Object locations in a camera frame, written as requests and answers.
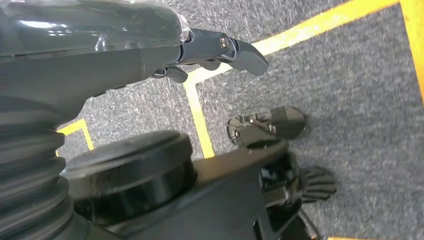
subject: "screw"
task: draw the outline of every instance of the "screw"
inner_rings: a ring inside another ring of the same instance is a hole
[[[223,36],[221,36],[221,38],[219,40],[221,42],[221,48],[227,49],[228,46],[229,46],[229,44],[228,44],[228,37],[225,36],[225,35],[223,35]]]

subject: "black cable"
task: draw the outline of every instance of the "black cable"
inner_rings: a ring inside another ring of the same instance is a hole
[[[306,212],[302,208],[300,209],[300,214],[306,220],[306,222],[309,224],[309,226],[312,228],[312,230],[315,232],[317,240],[322,240],[323,238],[322,238],[320,231],[315,226],[315,224],[312,222],[312,220],[308,217],[308,215],[306,215]]]

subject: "transparent plastic cover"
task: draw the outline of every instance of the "transparent plastic cover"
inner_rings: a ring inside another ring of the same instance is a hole
[[[0,0],[0,58],[179,46],[186,19],[152,0]]]

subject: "yellow floor marking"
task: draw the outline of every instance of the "yellow floor marking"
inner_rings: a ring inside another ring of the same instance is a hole
[[[399,0],[351,0],[316,15],[287,31],[254,43],[253,45],[264,55],[275,53],[284,48],[293,46],[299,42],[310,39],[314,36],[327,32],[336,27],[342,26],[369,14],[380,11],[384,8],[397,4]],[[231,67],[227,64],[215,71],[208,71],[204,68],[196,69],[188,74],[188,79],[184,83],[187,93],[188,103],[193,115],[194,125],[200,140],[201,149],[205,158],[211,158],[214,154],[211,138],[205,122],[205,116],[199,100],[196,84],[206,79],[222,74]]]
[[[424,0],[400,0],[400,5],[424,103]]]
[[[85,141],[87,142],[88,149],[90,151],[93,150],[94,146],[93,146],[92,138],[90,137],[89,128],[87,127],[87,123],[85,119],[81,119],[74,123],[71,123],[64,128],[57,130],[57,132],[67,136],[69,134],[75,133],[78,130],[82,130]]]

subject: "yellow tape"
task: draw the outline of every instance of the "yellow tape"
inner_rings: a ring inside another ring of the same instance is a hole
[[[424,103],[424,0],[401,0],[400,5]]]
[[[341,25],[375,13],[398,2],[399,0],[351,0],[316,15],[299,25],[288,29],[287,31],[256,42],[253,45],[259,50],[259,52],[266,56]],[[201,149],[205,158],[211,158],[215,154],[211,138],[208,134],[208,128],[206,126],[199,95],[196,90],[196,84],[222,74],[230,69],[231,67],[227,64],[221,64],[221,66],[215,71],[208,71],[204,68],[199,68],[190,72],[188,74],[187,81],[184,83],[188,103],[193,115],[194,125],[196,126]]]
[[[75,133],[78,130],[82,130],[84,134],[85,141],[87,142],[87,147],[91,151],[94,149],[92,138],[90,137],[89,129],[85,119],[78,120],[74,123],[69,124],[68,126],[57,130],[58,133],[62,133],[65,136]]]

